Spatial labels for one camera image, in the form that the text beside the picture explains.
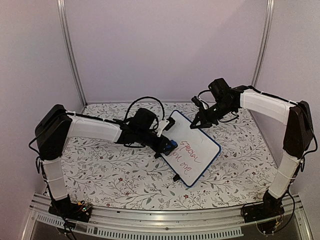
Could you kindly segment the blue whiteboard eraser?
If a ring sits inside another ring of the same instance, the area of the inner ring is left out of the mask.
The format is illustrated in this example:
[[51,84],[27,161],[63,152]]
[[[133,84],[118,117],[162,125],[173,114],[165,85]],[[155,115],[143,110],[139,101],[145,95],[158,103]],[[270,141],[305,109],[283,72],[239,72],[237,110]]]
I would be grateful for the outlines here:
[[174,140],[170,140],[169,144],[165,146],[164,154],[168,156],[177,147],[178,144]]

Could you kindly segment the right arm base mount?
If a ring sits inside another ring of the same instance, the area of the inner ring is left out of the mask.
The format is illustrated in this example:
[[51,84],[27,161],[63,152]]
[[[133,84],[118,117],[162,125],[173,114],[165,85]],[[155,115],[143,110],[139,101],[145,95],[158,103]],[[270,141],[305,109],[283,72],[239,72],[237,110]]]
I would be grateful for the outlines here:
[[285,195],[279,198],[273,197],[267,190],[262,198],[262,203],[245,204],[240,210],[240,214],[245,223],[260,221],[285,213],[282,200]]

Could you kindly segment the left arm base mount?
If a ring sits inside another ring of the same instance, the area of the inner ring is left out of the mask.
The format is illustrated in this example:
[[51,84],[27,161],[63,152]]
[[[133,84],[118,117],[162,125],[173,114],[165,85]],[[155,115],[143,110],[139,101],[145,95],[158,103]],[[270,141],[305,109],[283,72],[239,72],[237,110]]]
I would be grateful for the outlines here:
[[91,218],[92,207],[91,203],[85,203],[84,200],[76,203],[71,202],[70,196],[67,195],[66,198],[61,200],[52,198],[48,212],[63,219],[88,223]]

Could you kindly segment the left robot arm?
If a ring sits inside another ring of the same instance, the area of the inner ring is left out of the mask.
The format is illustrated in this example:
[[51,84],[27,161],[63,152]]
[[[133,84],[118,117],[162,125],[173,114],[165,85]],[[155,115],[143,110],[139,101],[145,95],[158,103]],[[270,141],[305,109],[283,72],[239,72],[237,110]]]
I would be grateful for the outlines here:
[[61,157],[70,138],[90,138],[129,146],[139,144],[151,148],[156,156],[169,155],[177,143],[163,135],[174,121],[159,120],[146,108],[139,108],[133,117],[105,119],[67,111],[56,104],[35,128],[35,152],[42,162],[44,181],[48,184],[55,209],[63,216],[74,213],[64,182]]

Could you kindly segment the small blue-framed whiteboard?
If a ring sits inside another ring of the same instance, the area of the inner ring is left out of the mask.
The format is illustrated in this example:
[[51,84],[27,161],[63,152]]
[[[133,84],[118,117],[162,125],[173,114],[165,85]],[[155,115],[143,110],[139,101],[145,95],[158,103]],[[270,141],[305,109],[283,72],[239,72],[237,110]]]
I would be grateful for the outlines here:
[[221,153],[221,146],[203,130],[191,129],[191,121],[180,111],[174,110],[170,117],[175,124],[162,134],[177,147],[161,157],[187,187],[192,187]]

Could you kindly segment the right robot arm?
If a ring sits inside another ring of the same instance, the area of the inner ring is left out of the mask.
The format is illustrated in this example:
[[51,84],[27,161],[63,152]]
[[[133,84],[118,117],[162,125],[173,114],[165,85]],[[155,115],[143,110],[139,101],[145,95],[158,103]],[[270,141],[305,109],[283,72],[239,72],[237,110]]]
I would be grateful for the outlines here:
[[211,82],[207,92],[214,98],[212,106],[203,103],[199,95],[191,99],[198,108],[190,124],[191,129],[217,126],[224,116],[237,113],[239,109],[262,114],[285,126],[282,159],[272,184],[263,196],[263,203],[258,208],[262,218],[269,218],[278,210],[298,172],[304,170],[306,155],[317,151],[317,148],[309,149],[311,142],[317,142],[310,105],[305,100],[287,100],[252,85],[230,87],[224,78]]

